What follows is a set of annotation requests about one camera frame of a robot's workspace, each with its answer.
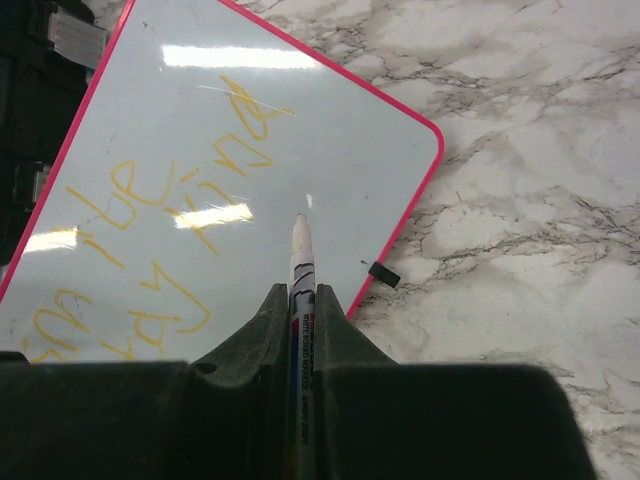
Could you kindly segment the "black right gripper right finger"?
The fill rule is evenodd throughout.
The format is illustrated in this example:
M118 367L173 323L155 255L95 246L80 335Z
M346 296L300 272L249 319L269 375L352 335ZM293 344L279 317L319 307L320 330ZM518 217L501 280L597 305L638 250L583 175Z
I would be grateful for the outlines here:
M592 479L569 401L523 364L399 364L318 288L314 401L320 479Z

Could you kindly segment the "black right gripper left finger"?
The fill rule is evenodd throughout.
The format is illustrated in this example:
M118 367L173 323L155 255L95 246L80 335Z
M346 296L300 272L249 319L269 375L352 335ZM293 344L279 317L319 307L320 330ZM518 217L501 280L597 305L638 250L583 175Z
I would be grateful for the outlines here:
M288 292L188 363L1 354L5 479L279 479Z

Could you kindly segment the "pink framed whiteboard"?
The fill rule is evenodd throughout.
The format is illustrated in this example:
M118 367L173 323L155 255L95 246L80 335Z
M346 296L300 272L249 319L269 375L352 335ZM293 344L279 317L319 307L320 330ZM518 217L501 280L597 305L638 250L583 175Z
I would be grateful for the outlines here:
M416 111L231 1L130 1L1 286L34 362L193 360L289 276L353 311L444 154Z

